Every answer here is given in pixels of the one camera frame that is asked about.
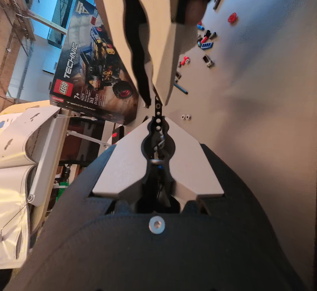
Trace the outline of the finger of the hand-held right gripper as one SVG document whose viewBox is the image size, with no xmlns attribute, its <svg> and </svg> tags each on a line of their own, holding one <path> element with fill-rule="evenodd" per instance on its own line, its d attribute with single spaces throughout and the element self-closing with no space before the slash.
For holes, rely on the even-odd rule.
<svg viewBox="0 0 317 291">
<path fill-rule="evenodd" d="M 195 28 L 184 24 L 186 0 L 139 0 L 149 27 L 152 84 L 163 106 L 170 100 L 181 53 L 195 43 Z"/>
<path fill-rule="evenodd" d="M 139 27 L 145 14 L 139 0 L 102 0 L 112 42 L 145 107 L 151 105 L 148 76 L 145 72 L 145 52 L 141 44 Z"/>
</svg>

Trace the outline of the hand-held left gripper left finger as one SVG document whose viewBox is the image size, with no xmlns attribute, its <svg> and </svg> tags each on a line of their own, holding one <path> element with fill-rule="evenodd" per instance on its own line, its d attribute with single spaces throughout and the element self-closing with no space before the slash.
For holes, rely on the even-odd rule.
<svg viewBox="0 0 317 291">
<path fill-rule="evenodd" d="M 137 213 L 137 202 L 142 197 L 147 159 L 142 154 L 141 145 L 149 134 L 151 120 L 147 119 L 115 144 L 92 190 L 94 195 L 102 198 L 126 201 L 132 213 Z"/>
</svg>

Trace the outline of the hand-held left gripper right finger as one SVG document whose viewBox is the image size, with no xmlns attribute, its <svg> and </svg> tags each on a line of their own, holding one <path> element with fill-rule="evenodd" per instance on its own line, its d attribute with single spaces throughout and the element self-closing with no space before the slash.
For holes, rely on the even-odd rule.
<svg viewBox="0 0 317 291">
<path fill-rule="evenodd" d="M 224 195 L 200 143 L 188 132 L 166 118 L 168 135 L 175 143 L 175 152 L 169 161 L 175 187 L 172 196 L 180 203 L 181 210 L 188 201 L 199 201 Z"/>
</svg>

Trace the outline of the dark grey holed beam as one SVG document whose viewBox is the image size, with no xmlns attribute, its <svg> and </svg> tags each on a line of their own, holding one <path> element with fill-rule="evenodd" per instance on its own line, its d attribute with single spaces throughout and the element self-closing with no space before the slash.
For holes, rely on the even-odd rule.
<svg viewBox="0 0 317 291">
<path fill-rule="evenodd" d="M 163 132 L 163 119 L 162 119 L 162 102 L 160 98 L 155 95 L 155 103 L 154 103 L 154 129 L 156 132 L 160 133 L 161 135 L 164 134 Z"/>
</svg>

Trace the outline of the grey desk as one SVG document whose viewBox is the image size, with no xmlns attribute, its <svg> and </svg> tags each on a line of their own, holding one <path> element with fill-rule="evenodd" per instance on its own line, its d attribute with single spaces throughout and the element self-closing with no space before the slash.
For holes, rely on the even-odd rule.
<svg viewBox="0 0 317 291">
<path fill-rule="evenodd" d="M 247 184 L 280 245 L 315 290 L 316 2 L 221 0 L 202 23 L 212 49 L 195 45 L 164 115 L 207 145 Z M 236 12 L 234 25 L 228 17 Z M 202 57 L 215 63 L 208 68 Z M 181 115 L 191 115 L 182 120 Z"/>
</svg>

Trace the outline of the person's right hand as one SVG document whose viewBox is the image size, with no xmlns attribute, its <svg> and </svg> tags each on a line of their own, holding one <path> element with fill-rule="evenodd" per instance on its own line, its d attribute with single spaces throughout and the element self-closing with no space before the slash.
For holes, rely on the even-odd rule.
<svg viewBox="0 0 317 291">
<path fill-rule="evenodd" d="M 188 0 L 185 9 L 184 24 L 196 26 L 202 20 L 207 5 L 207 0 Z"/>
</svg>

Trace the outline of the white book stand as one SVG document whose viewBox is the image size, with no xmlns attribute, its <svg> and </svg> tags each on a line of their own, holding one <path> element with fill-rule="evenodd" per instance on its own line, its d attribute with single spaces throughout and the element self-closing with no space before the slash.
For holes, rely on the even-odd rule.
<svg viewBox="0 0 317 291">
<path fill-rule="evenodd" d="M 45 138 L 42 154 L 30 189 L 28 203 L 39 207 L 45 203 L 53 186 L 57 164 L 61 156 L 71 111 L 61 109 L 53 116 Z"/>
</svg>

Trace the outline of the toy truck set box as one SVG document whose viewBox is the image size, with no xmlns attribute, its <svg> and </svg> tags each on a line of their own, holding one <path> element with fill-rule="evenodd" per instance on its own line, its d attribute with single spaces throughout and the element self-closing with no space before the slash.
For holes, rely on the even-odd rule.
<svg viewBox="0 0 317 291">
<path fill-rule="evenodd" d="M 139 96 L 94 5 L 75 0 L 50 89 L 50 103 L 127 125 Z"/>
</svg>

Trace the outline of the open instruction booklet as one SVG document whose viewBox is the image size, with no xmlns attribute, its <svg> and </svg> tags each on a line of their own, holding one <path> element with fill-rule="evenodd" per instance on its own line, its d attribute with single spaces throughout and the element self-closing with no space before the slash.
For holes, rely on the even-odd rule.
<svg viewBox="0 0 317 291">
<path fill-rule="evenodd" d="M 1 116 L 0 269 L 20 268 L 29 253 L 30 209 L 34 175 L 55 106 L 29 108 Z"/>
</svg>

